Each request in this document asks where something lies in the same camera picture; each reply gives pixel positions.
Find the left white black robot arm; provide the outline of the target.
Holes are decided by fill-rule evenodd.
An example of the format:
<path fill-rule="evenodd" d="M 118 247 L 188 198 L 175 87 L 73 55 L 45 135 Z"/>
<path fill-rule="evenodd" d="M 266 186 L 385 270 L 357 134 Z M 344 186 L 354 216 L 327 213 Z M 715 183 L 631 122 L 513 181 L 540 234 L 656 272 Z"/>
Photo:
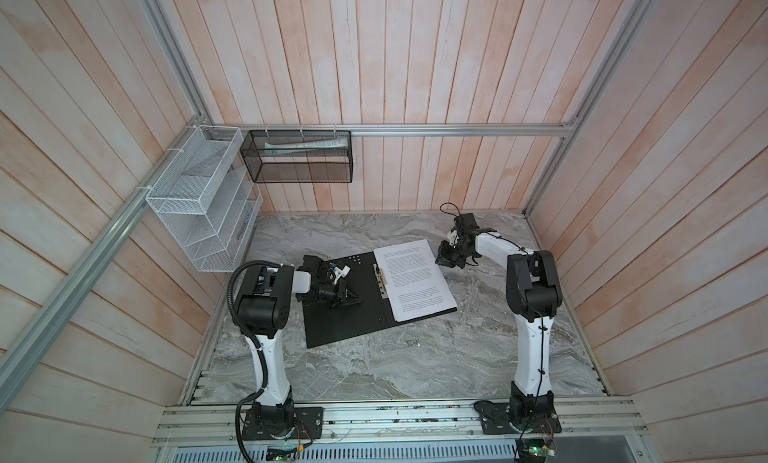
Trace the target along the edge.
<path fill-rule="evenodd" d="M 351 268 L 306 256 L 296 268 L 264 260 L 252 260 L 234 270 L 226 305 L 233 324 L 251 352 L 256 389 L 244 397 L 237 420 L 283 435 L 292 430 L 295 412 L 291 385 L 285 371 L 283 333 L 294 297 L 320 302 L 332 308 L 358 304 L 361 297 L 347 281 Z"/>

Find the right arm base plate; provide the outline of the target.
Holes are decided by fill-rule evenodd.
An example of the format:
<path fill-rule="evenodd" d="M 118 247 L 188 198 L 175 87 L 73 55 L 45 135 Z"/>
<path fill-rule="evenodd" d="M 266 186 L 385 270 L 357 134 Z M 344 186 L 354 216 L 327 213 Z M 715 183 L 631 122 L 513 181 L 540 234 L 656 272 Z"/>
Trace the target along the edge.
<path fill-rule="evenodd" d="M 494 403 L 480 400 L 473 404 L 485 435 L 502 434 L 558 434 L 562 425 L 549 402 L 531 406 L 513 400 L 511 403 Z"/>

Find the printed paper sheet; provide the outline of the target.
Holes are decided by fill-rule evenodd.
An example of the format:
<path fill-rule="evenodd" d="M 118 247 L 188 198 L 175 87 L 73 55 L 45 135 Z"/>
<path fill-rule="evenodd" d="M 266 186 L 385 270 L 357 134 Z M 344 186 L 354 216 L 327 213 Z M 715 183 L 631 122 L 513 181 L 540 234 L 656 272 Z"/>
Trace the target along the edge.
<path fill-rule="evenodd" d="M 425 239 L 376 248 L 373 254 L 397 323 L 458 309 Z"/>

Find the white folder black inside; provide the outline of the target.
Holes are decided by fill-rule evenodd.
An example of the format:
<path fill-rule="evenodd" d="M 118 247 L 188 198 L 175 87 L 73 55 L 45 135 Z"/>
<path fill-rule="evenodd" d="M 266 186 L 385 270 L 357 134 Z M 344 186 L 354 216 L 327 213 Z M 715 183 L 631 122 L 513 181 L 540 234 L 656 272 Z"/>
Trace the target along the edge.
<path fill-rule="evenodd" d="M 361 297 L 361 302 L 353 306 L 334 308 L 323 303 L 301 302 L 306 343 L 309 348 L 431 318 L 405 323 L 397 323 L 394 320 L 389 299 L 382 300 L 380 297 L 373 269 L 373 265 L 377 264 L 373 252 L 325 261 L 345 264 L 351 268 L 347 281 Z"/>

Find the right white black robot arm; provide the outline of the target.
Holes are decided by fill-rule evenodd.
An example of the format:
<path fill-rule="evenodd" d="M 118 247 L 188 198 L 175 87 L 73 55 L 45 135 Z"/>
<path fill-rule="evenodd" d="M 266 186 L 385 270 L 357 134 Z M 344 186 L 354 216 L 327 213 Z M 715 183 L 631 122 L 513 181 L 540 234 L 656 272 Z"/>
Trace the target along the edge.
<path fill-rule="evenodd" d="M 438 248 L 436 263 L 463 268 L 488 258 L 506 271 L 505 298 L 517 324 L 517 366 L 507 405 L 493 404 L 483 417 L 499 434 L 562 431 L 554 407 L 549 354 L 554 319 L 563 302 L 554 256 L 527 249 L 490 228 L 471 213 L 456 213 L 454 226 Z"/>

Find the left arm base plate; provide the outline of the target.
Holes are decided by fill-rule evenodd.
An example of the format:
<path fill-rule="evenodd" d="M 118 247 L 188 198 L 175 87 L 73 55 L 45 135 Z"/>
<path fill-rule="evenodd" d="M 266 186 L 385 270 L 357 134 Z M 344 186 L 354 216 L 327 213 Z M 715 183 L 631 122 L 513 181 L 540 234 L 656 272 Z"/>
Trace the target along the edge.
<path fill-rule="evenodd" d="M 245 411 L 241 435 L 245 441 L 314 441 L 321 438 L 323 413 L 322 407 L 296 409 L 256 403 Z"/>

